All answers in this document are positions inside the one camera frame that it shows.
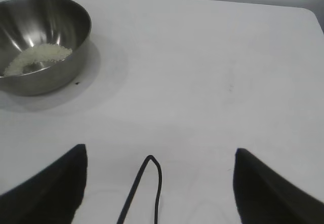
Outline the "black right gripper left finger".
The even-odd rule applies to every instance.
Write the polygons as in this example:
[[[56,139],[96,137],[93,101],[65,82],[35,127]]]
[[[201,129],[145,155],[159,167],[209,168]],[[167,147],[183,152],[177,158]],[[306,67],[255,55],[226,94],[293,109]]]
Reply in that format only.
[[[87,183],[88,157],[78,144],[1,195],[1,223],[72,223]]]

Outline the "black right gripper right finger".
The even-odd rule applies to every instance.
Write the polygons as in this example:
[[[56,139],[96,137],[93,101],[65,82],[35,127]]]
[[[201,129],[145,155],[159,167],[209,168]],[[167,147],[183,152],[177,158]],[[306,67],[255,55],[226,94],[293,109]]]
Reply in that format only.
[[[241,223],[323,223],[323,202],[244,148],[235,153],[233,191]]]

